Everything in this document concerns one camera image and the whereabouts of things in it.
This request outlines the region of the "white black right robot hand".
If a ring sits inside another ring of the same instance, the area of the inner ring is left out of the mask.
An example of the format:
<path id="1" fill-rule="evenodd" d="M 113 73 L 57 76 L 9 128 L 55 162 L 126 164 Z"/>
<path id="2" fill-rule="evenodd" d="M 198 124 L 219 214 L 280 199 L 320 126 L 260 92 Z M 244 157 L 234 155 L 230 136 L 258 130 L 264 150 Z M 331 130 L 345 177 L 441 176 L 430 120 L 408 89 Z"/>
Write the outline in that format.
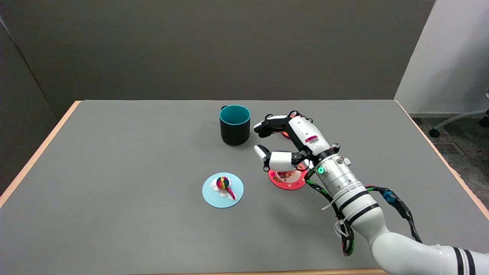
<path id="1" fill-rule="evenodd" d="M 269 114 L 254 126 L 254 131 L 260 138 L 286 132 L 297 148 L 296 152 L 269 151 L 265 146 L 255 145 L 255 153 L 262 161 L 266 172 L 297 170 L 299 164 L 304 161 L 316 166 L 330 155 L 337 154 L 340 148 L 337 143 L 330 145 L 319 129 L 313 125 L 312 120 L 298 111 L 291 111 L 288 115 Z"/>

